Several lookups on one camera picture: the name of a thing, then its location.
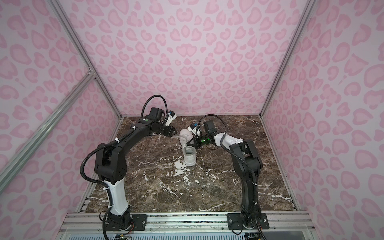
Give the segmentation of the white sneaker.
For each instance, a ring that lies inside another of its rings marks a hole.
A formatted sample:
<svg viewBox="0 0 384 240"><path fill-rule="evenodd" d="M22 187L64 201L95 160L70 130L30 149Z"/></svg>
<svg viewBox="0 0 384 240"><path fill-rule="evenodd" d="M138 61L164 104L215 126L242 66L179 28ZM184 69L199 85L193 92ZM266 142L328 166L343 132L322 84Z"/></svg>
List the white sneaker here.
<svg viewBox="0 0 384 240"><path fill-rule="evenodd" d="M193 135L187 129L182 129L179 134L180 143L182 146L184 162L186 166L194 166L196 164L196 149L187 145L187 142L192 140Z"/></svg>

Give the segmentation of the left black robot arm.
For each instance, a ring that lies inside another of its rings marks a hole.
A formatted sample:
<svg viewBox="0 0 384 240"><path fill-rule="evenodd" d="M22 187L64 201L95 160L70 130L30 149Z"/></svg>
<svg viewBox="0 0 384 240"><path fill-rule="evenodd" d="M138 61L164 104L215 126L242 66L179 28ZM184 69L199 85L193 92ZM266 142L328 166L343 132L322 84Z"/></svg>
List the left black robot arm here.
<svg viewBox="0 0 384 240"><path fill-rule="evenodd" d="M152 107L150 114L141 117L125 135L115 138L108 144L100 144L82 161L80 166L82 178L102 185L107 192L109 206L106 215L110 224L114 223L126 229L132 222L124 188L124 178L128 170L126 155L143 138L152 134L174 136L177 131L171 126L171 122L176 117L173 111L165 113L162 109ZM94 171L99 177L98 180L88 177L85 173L86 163L93 155L96 155Z"/></svg>

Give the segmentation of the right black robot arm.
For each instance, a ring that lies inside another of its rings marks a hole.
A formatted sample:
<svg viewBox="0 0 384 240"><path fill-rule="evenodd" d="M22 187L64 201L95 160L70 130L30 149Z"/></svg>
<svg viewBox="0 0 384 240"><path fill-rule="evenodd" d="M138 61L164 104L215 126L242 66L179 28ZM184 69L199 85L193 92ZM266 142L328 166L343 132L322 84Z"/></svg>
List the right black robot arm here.
<svg viewBox="0 0 384 240"><path fill-rule="evenodd" d="M221 147L232 157L233 168L240 178L242 187L241 219L247 229L261 229L262 210L258 201L258 179L263 168L261 157L251 140L228 135L219 131L213 121L203 123L202 133L198 124L191 124L187 130L193 135L187 146L199 149L205 145Z"/></svg>

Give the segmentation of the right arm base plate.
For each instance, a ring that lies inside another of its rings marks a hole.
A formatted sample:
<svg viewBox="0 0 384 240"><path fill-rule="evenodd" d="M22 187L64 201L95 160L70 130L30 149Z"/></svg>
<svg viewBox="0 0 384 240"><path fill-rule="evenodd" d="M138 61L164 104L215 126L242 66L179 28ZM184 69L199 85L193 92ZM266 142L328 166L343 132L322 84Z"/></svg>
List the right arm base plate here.
<svg viewBox="0 0 384 240"><path fill-rule="evenodd" d="M245 213L229 213L226 216L229 230L257 230L257 224L262 230L270 229L265 213L259 215L251 214L248 217Z"/></svg>

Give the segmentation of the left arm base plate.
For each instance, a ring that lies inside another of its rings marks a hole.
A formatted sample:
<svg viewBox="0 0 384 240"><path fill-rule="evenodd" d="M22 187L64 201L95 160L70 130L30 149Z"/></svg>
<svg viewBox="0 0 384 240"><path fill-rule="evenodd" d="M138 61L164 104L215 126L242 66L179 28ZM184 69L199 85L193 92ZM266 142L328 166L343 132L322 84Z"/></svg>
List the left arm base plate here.
<svg viewBox="0 0 384 240"><path fill-rule="evenodd" d="M125 214L117 216L109 214L104 223L104 230L107 232L144 231L146 228L148 215L145 214Z"/></svg>

